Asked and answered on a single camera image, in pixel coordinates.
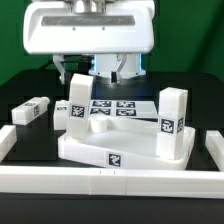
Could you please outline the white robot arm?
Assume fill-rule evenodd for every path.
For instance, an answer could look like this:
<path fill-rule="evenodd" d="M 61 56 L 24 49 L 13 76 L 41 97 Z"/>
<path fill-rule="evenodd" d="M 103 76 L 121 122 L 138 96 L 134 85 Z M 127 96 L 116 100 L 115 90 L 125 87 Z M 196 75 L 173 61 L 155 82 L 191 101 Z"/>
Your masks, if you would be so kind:
<path fill-rule="evenodd" d="M 64 58 L 91 55 L 91 75 L 110 83 L 145 74 L 141 56 L 154 46 L 154 0 L 31 0 L 23 24 L 30 54 L 49 54 L 61 75 Z"/>

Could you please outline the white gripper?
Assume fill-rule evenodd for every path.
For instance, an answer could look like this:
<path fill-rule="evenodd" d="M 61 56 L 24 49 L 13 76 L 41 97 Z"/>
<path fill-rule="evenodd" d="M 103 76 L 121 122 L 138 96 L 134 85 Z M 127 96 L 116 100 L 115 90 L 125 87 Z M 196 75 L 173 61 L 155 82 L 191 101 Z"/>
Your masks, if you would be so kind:
<path fill-rule="evenodd" d="M 64 0 L 34 1 L 25 11 L 23 45 L 30 54 L 60 54 L 53 63 L 65 84 L 63 55 L 150 52 L 154 15 L 153 0 L 117 0 L 104 14 L 76 14 Z M 112 84 L 121 81 L 127 55 L 118 54 L 117 61 Z"/>

